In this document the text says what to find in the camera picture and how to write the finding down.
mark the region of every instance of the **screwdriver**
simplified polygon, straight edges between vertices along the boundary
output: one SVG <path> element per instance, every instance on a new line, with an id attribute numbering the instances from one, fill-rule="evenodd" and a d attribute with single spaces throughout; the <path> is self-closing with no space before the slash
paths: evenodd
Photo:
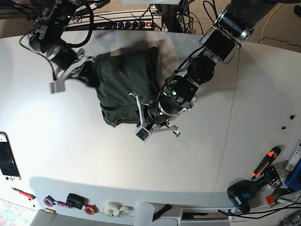
<path id="1" fill-rule="evenodd" d="M 26 196 L 30 201 L 33 200 L 33 199 L 35 198 L 35 196 L 33 196 L 32 194 L 28 194 L 28 193 L 26 193 L 26 192 L 22 192 L 21 190 L 16 189 L 16 188 L 14 188 L 14 187 L 11 187 L 11 189 L 13 189 L 13 190 L 16 191 L 16 192 L 19 192 L 21 195 Z"/>
<path id="2" fill-rule="evenodd" d="M 252 173 L 251 180 L 258 178 L 262 172 L 276 159 L 276 157 L 280 154 L 280 147 L 274 147 L 261 161 L 259 166 L 255 169 L 254 173 Z"/>

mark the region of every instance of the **white table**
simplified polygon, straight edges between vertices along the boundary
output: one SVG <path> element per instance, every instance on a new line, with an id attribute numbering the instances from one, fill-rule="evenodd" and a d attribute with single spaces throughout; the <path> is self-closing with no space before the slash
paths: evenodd
<path id="1" fill-rule="evenodd" d="M 66 32 L 63 38 L 78 43 L 86 34 Z M 160 45 L 161 71 L 166 77 L 199 46 L 199 38 L 164 32 L 98 31 L 85 50 L 97 55 L 137 41 L 152 41 Z M 229 65 L 217 65 L 213 79 L 199 89 L 194 108 L 174 121 L 180 137 L 167 132 L 143 143 L 134 135 L 135 125 L 106 125 L 95 91 L 78 81 L 67 81 L 66 92 L 51 95 L 48 63 L 22 49 L 18 40 L 0 40 L 0 96 L 4 97 L 0 131 L 9 136 L 22 177 L 14 186 L 37 196 L 36 209 L 46 207 L 43 199 L 47 195 L 65 201 L 68 193 L 88 198 L 100 211 L 107 201 L 128 206 L 139 201 L 229 206 L 226 190 L 231 181 L 248 179 L 277 144 L 286 145 L 277 161 L 286 159 L 300 139 L 300 132 L 295 132 L 301 123 L 300 105 L 296 106 L 301 78 L 293 74 L 301 60 L 299 53 L 247 43 L 239 67 L 238 54 Z M 286 73 L 289 78 L 284 80 L 282 72 L 290 72 Z M 281 105 L 281 110 L 275 112 L 274 104 Z M 291 114 L 297 115 L 293 121 Z M 233 156 L 241 161 L 235 162 Z M 33 202 L 10 187 L 0 188 L 1 199 L 33 208 Z M 177 210 L 167 216 L 177 217 Z M 62 207 L 56 211 L 120 223 L 120 219 L 101 213 L 88 216 Z M 122 219 L 123 224 L 132 222 L 132 217 Z"/>

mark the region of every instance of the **folded cloth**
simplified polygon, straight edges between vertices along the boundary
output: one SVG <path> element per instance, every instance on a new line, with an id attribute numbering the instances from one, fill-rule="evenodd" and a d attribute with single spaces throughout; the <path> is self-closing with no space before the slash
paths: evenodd
<path id="1" fill-rule="evenodd" d="M 140 94 L 145 101 L 157 100 L 157 58 L 157 47 L 96 57 L 94 66 L 100 81 L 96 91 L 107 124 L 116 127 L 121 123 L 138 123 L 138 107 L 129 96 L 131 92 Z"/>

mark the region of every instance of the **yellow cable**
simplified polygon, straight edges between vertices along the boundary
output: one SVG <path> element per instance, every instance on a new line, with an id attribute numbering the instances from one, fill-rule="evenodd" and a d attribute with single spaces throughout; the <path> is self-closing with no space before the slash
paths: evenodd
<path id="1" fill-rule="evenodd" d="M 264 30 L 265 30 L 265 27 L 267 26 L 269 20 L 272 18 L 272 16 L 277 12 L 277 10 L 283 5 L 283 3 L 280 4 L 280 6 L 278 6 L 278 8 L 269 16 L 267 22 L 265 22 L 265 25 L 263 27 L 263 30 L 262 30 L 262 33 L 261 33 L 261 38 L 260 38 L 260 44 L 262 44 L 262 37 L 263 37 L 263 33 L 264 33 Z"/>

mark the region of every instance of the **power drill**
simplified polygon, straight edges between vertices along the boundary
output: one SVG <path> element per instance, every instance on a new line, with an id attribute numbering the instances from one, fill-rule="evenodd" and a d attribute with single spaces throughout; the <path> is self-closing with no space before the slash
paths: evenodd
<path id="1" fill-rule="evenodd" d="M 274 166 L 268 167 L 264 175 L 256 181 L 242 180 L 230 186 L 227 194 L 234 206 L 247 214 L 250 212 L 249 200 L 266 185 L 270 185 L 271 188 L 282 186 L 280 176 Z"/>

